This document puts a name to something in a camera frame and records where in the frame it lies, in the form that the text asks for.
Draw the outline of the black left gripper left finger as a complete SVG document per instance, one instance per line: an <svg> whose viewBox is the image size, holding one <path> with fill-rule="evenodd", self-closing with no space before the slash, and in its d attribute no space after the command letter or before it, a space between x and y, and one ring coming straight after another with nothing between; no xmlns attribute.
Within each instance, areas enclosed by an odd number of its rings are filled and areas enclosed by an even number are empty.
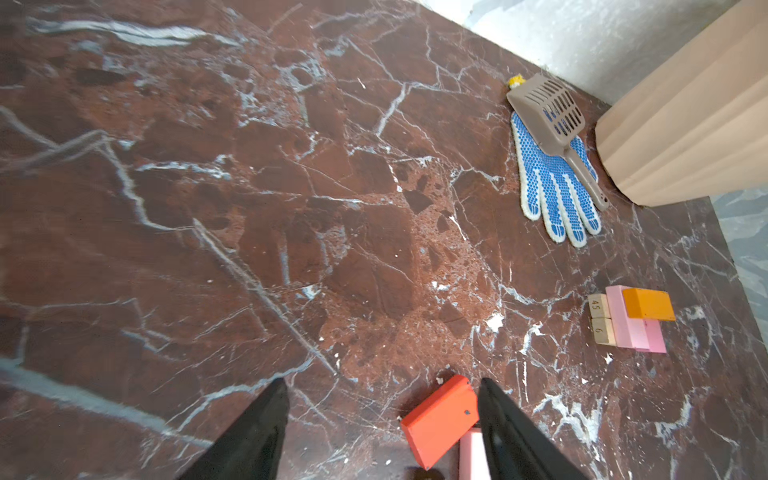
<svg viewBox="0 0 768 480"><path fill-rule="evenodd" d="M277 378L179 479L275 479L289 411L287 385Z"/></svg>

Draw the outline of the red wood block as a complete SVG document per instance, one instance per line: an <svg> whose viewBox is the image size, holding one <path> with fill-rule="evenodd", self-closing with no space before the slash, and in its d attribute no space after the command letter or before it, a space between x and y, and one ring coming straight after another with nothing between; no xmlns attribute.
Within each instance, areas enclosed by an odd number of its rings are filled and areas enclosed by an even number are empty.
<svg viewBox="0 0 768 480"><path fill-rule="evenodd" d="M454 375L401 421L418 465L430 470L479 421L470 380Z"/></svg>

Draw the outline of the orange wood block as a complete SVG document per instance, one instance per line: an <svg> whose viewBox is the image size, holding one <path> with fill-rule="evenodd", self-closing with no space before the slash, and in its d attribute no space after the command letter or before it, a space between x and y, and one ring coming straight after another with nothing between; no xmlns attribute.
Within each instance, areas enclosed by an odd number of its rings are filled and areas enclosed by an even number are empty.
<svg viewBox="0 0 768 480"><path fill-rule="evenodd" d="M665 291L626 288L622 291L622 298L629 318L676 320L671 298Z"/></svg>

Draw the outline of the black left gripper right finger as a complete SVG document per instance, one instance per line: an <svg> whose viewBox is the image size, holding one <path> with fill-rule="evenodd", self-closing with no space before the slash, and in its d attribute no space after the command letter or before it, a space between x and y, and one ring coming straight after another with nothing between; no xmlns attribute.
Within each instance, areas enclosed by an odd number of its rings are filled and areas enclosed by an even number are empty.
<svg viewBox="0 0 768 480"><path fill-rule="evenodd" d="M478 413L492 479L587 479L487 377L481 380Z"/></svg>

